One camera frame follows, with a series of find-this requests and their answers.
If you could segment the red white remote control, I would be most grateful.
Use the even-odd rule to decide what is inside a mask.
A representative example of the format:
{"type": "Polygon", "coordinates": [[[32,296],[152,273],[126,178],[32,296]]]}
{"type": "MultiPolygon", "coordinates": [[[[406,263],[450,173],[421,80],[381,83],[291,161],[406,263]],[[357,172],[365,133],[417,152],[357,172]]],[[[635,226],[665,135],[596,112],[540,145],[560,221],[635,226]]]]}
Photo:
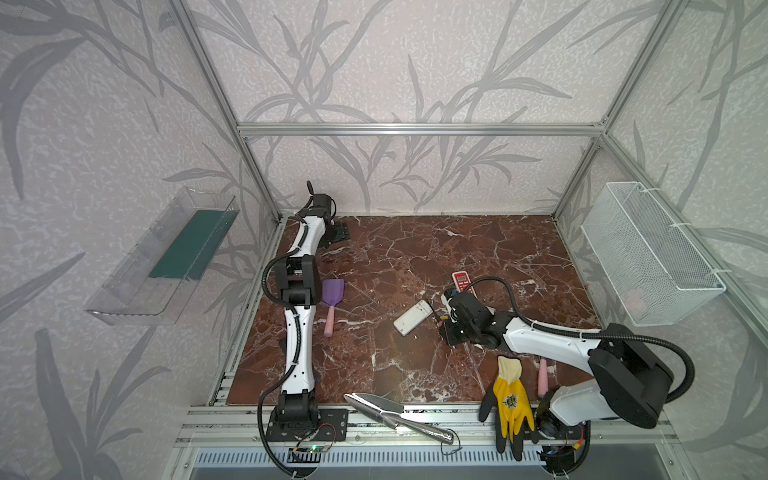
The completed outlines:
{"type": "Polygon", "coordinates": [[[454,282],[456,293],[462,293],[462,292],[468,291],[471,294],[475,295],[475,290],[474,290],[474,287],[472,286],[472,281],[469,277],[469,274],[466,271],[455,271],[451,274],[451,277],[454,282]]]}

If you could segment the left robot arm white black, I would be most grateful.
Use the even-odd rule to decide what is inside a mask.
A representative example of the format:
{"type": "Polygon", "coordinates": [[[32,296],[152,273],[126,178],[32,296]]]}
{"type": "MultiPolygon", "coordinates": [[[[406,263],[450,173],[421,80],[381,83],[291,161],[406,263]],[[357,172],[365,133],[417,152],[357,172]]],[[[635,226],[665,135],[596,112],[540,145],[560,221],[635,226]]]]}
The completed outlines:
{"type": "Polygon", "coordinates": [[[311,184],[307,189],[307,203],[293,216],[298,224],[294,241],[286,253],[268,262],[261,279],[267,299],[283,308],[287,330],[285,373],[259,400],[263,403],[279,392],[265,434],[268,440],[299,440],[321,425],[312,366],[313,323],[323,293],[316,253],[346,239],[348,229],[335,222],[331,196],[315,192],[311,184]]]}

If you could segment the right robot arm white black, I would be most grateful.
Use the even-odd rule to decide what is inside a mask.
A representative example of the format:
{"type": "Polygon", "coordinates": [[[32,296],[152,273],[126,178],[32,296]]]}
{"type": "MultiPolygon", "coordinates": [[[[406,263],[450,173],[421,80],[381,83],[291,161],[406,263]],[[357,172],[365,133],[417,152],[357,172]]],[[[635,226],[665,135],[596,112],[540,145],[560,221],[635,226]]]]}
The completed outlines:
{"type": "Polygon", "coordinates": [[[590,380],[548,391],[534,416],[538,431],[619,418],[636,427],[654,428],[663,407],[693,385],[696,369],[680,346],[636,335],[611,323],[604,329],[576,329],[530,319],[516,304],[492,310],[473,286],[449,288],[441,300],[448,317],[439,326],[451,346],[472,343],[487,349],[529,354],[575,367],[590,380]]]}

